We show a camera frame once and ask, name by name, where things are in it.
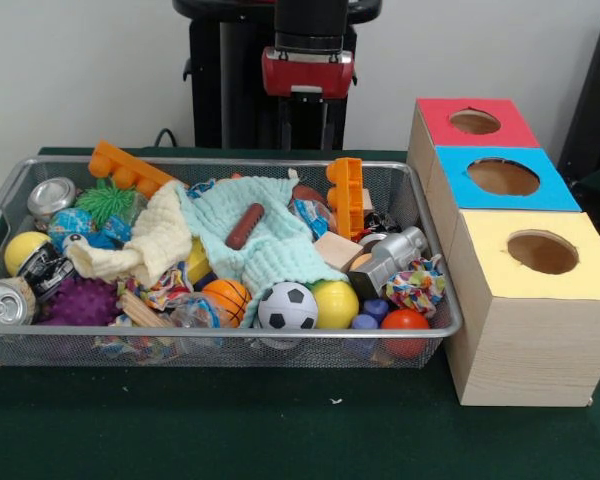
white wall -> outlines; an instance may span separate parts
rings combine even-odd
[[[600,0],[385,0],[358,28],[346,147],[405,148],[419,96],[506,97],[557,161],[599,32]]]
[[[404,149],[416,96],[513,98],[557,157],[600,0],[385,0],[358,28],[347,148]],[[188,20],[167,0],[0,0],[0,182],[44,145],[193,143]]]
[[[167,0],[0,0],[0,182],[41,146],[192,145],[188,25]]]

wooden box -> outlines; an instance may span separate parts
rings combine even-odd
[[[463,405],[585,406],[600,379],[600,237],[583,213],[462,210],[446,343]]]
[[[580,211],[540,148],[437,147],[436,153],[428,203],[446,256],[460,208]]]
[[[411,126],[407,163],[427,193],[435,147],[538,147],[511,100],[420,98]]]

red ball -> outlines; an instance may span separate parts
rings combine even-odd
[[[410,309],[391,312],[382,321],[385,330],[429,330],[429,322],[419,312]],[[386,338],[385,348],[396,357],[416,358],[427,348],[426,338]]]

wooden stick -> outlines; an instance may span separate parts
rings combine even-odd
[[[153,310],[131,292],[122,294],[122,310],[129,315],[131,321],[140,327],[172,328],[173,324],[160,318]]]

black cable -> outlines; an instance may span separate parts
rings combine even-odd
[[[165,134],[169,135],[169,138],[171,139],[171,145],[173,145],[174,148],[177,148],[178,147],[178,142],[176,141],[176,137],[173,134],[173,132],[171,130],[169,130],[168,128],[163,128],[162,130],[160,130],[160,133],[156,137],[156,141],[153,142],[153,146],[154,147],[159,147],[160,146],[160,142],[162,141],[162,137],[164,137]]]

